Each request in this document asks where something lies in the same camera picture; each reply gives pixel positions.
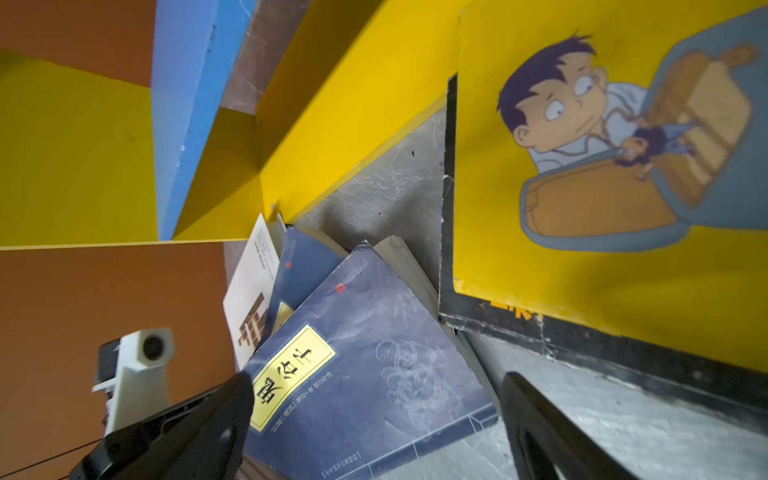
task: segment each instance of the blue wooden panel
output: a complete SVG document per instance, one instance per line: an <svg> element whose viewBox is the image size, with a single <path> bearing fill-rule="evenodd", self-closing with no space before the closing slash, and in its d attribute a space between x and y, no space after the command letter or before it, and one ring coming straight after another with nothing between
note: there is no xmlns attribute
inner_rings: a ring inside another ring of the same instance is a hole
<svg viewBox="0 0 768 480"><path fill-rule="evenodd" d="M157 0L152 131L157 234L171 240L258 0Z"/></svg>

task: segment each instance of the camera lens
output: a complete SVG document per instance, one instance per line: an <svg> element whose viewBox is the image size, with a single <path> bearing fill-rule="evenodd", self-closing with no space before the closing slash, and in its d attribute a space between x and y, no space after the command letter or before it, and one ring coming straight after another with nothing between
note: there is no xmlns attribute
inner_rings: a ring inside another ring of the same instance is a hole
<svg viewBox="0 0 768 480"><path fill-rule="evenodd" d="M163 355L165 345L159 336L149 335L144 340L144 356L149 360L157 360Z"/></svg>

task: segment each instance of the orange wooden panel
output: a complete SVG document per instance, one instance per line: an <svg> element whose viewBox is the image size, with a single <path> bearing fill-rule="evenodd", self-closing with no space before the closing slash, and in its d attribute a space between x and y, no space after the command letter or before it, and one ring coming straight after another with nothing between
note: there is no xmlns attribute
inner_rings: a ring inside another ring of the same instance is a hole
<svg viewBox="0 0 768 480"><path fill-rule="evenodd" d="M0 0L0 50L150 86L155 0Z"/></svg>
<svg viewBox="0 0 768 480"><path fill-rule="evenodd" d="M230 378L226 288L221 243L0 251L0 476L103 435L110 340L170 327L174 403Z"/></svg>
<svg viewBox="0 0 768 480"><path fill-rule="evenodd" d="M83 459L85 454L89 453L95 446L95 444L89 445L67 455L54 458L46 463L28 468L23 472L12 475L8 480L58 480L59 478L66 477L72 468Z"/></svg>

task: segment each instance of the white book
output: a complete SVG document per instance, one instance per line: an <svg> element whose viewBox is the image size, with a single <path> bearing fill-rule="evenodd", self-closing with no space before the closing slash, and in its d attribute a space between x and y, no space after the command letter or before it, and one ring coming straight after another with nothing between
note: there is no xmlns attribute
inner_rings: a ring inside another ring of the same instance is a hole
<svg viewBox="0 0 768 480"><path fill-rule="evenodd" d="M284 237L279 223L268 226L264 216L259 215L224 295L224 316L238 370L256 351L263 336Z"/></svg>

